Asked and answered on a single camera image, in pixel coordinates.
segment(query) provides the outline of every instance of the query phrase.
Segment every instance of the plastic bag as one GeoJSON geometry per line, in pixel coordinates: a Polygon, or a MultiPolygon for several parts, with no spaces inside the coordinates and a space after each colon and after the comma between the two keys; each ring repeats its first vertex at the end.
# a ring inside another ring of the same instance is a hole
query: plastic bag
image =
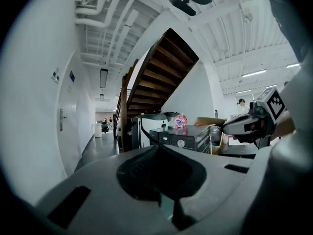
{"type": "Polygon", "coordinates": [[[187,124],[188,120],[186,116],[182,115],[177,115],[174,117],[171,121],[168,123],[168,127],[171,128],[180,128],[184,127],[187,124]]]}

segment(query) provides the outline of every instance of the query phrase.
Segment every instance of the wooden stair step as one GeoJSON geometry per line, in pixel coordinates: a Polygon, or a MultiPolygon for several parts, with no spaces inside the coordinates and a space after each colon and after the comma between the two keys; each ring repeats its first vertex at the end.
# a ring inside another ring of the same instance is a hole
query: wooden stair step
{"type": "Polygon", "coordinates": [[[169,89],[167,87],[164,87],[164,86],[161,86],[159,84],[155,84],[155,83],[152,83],[152,82],[149,82],[149,81],[145,81],[145,80],[141,80],[139,82],[139,85],[140,86],[144,86],[144,87],[148,87],[148,88],[151,88],[151,89],[167,92],[167,93],[172,93],[173,92],[172,89],[169,89]]]}
{"type": "Polygon", "coordinates": [[[164,101],[150,99],[150,98],[139,98],[139,97],[133,97],[132,103],[139,103],[139,104],[159,104],[163,105],[164,101]]]}
{"type": "Polygon", "coordinates": [[[171,74],[171,75],[174,75],[175,77],[178,77],[179,79],[183,79],[183,76],[178,73],[176,70],[174,70],[173,68],[167,66],[166,64],[162,63],[161,61],[155,59],[155,58],[152,58],[150,60],[150,64],[153,64],[157,67],[159,67],[160,69],[162,69],[163,71],[171,74]]]}
{"type": "Polygon", "coordinates": [[[151,104],[130,104],[129,109],[131,110],[137,110],[137,109],[142,109],[142,110],[159,110],[160,106],[159,105],[151,105],[151,104]]]}
{"type": "Polygon", "coordinates": [[[135,95],[140,95],[140,96],[149,96],[149,97],[155,97],[155,98],[160,98],[160,99],[168,99],[168,95],[164,95],[161,93],[156,93],[156,92],[149,92],[149,91],[145,91],[145,90],[140,90],[137,89],[135,91],[135,95]]]}
{"type": "Polygon", "coordinates": [[[134,118],[136,116],[138,116],[138,115],[127,115],[127,119],[132,119],[132,118],[134,118]]]}
{"type": "Polygon", "coordinates": [[[165,77],[165,76],[162,76],[162,75],[155,73],[151,70],[145,70],[145,72],[143,74],[145,76],[155,78],[155,79],[160,80],[164,83],[167,83],[167,84],[170,84],[170,85],[177,87],[177,83],[175,83],[172,79],[165,77]]]}
{"type": "Polygon", "coordinates": [[[168,52],[166,49],[162,48],[161,46],[158,46],[156,48],[159,52],[161,52],[164,56],[172,60],[175,64],[177,64],[182,70],[188,71],[188,67],[183,64],[181,60],[179,60],[176,56],[174,56],[172,53],[168,52]]]}
{"type": "Polygon", "coordinates": [[[146,110],[142,109],[142,110],[128,110],[127,111],[127,115],[140,115],[141,113],[145,113],[146,110]]]}
{"type": "Polygon", "coordinates": [[[191,58],[183,51],[181,50],[176,44],[174,44],[169,38],[164,37],[163,38],[170,47],[172,47],[173,53],[179,56],[185,63],[193,64],[193,61],[191,58]]]}

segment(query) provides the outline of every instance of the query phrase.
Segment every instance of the person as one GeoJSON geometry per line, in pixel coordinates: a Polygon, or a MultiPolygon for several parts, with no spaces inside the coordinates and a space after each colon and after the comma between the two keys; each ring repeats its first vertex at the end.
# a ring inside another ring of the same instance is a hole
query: person
{"type": "Polygon", "coordinates": [[[243,108],[242,112],[239,115],[244,115],[244,114],[247,114],[249,112],[249,105],[246,104],[246,102],[244,101],[243,98],[239,99],[238,104],[243,108]]]}
{"type": "Polygon", "coordinates": [[[109,119],[109,126],[110,126],[110,129],[113,129],[112,122],[113,122],[113,119],[110,117],[110,119],[109,119]]]}

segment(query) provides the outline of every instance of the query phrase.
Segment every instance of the white wall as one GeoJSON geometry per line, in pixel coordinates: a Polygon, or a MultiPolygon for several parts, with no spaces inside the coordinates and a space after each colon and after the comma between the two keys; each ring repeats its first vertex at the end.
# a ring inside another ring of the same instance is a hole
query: white wall
{"type": "Polygon", "coordinates": [[[227,119],[230,119],[230,115],[239,114],[235,94],[224,96],[224,114],[227,119]]]}
{"type": "Polygon", "coordinates": [[[96,121],[103,121],[103,119],[106,118],[107,123],[109,123],[109,119],[113,119],[113,114],[115,114],[115,112],[96,112],[96,121]]]}
{"type": "Polygon", "coordinates": [[[91,125],[95,124],[96,120],[94,100],[92,98],[92,87],[86,71],[87,68],[85,66],[81,66],[81,68],[84,80],[79,93],[76,111],[78,115],[79,147],[82,154],[94,133],[94,129],[91,125]]]}
{"type": "Polygon", "coordinates": [[[214,118],[211,89],[205,68],[197,63],[162,107],[163,112],[180,112],[193,125],[197,117],[214,118]]]}
{"type": "Polygon", "coordinates": [[[50,76],[57,67],[64,74],[72,52],[79,51],[74,10],[74,0],[32,0],[0,60],[1,163],[14,192],[31,204],[66,178],[56,135],[60,84],[50,76]]]}
{"type": "Polygon", "coordinates": [[[220,79],[217,72],[213,69],[211,64],[205,66],[206,74],[209,79],[209,85],[211,89],[211,96],[214,110],[218,110],[219,118],[226,118],[224,108],[224,95],[220,84],[220,79]]]}
{"type": "Polygon", "coordinates": [[[262,92],[253,93],[254,100],[256,100],[261,94],[262,94],[262,92]]]}

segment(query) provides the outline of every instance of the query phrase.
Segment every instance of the door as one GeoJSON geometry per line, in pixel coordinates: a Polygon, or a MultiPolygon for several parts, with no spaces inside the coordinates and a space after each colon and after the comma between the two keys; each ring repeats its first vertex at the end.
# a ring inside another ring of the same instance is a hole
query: door
{"type": "Polygon", "coordinates": [[[62,80],[57,107],[57,136],[62,162],[70,176],[81,158],[79,150],[77,103],[82,77],[80,60],[72,55],[62,80]]]}

